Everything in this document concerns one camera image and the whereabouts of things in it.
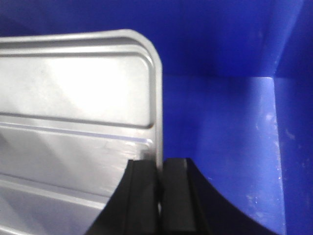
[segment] metal tray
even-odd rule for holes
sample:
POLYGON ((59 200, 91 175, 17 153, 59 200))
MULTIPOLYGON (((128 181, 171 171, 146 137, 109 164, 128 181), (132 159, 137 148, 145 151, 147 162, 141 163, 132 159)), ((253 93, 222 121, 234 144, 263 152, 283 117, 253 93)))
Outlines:
POLYGON ((161 63, 131 30, 0 38, 0 234, 83 234, 128 159, 162 164, 161 63))

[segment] blue plastic bin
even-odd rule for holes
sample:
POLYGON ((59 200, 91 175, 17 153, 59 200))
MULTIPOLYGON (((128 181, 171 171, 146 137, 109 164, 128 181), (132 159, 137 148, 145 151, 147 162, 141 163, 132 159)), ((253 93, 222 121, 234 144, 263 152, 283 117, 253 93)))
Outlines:
POLYGON ((0 36, 130 28, 163 63, 164 157, 280 235, 313 234, 312 0, 0 0, 0 36))

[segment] blue wall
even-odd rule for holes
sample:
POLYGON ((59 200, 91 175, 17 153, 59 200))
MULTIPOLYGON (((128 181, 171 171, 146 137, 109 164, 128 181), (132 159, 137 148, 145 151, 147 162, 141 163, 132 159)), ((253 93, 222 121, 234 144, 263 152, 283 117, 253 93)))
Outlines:
POLYGON ((0 36, 149 38, 164 157, 193 158, 230 202, 288 235, 313 231, 312 21, 312 0, 0 0, 0 36))

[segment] gray metal sheet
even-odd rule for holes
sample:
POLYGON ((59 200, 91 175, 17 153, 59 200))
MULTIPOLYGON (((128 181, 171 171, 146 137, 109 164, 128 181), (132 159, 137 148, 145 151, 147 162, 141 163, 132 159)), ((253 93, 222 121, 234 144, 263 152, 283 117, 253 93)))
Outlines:
POLYGON ((131 30, 0 38, 0 234, 78 235, 162 163, 161 63, 131 30))

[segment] blue plastic surface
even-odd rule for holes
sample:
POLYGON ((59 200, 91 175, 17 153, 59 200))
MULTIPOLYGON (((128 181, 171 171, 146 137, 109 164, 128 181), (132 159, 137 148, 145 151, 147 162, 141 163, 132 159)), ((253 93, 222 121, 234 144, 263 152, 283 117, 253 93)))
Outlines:
POLYGON ((312 0, 0 0, 0 36, 149 38, 164 157, 193 158, 231 203, 288 235, 313 231, 312 25, 312 0))

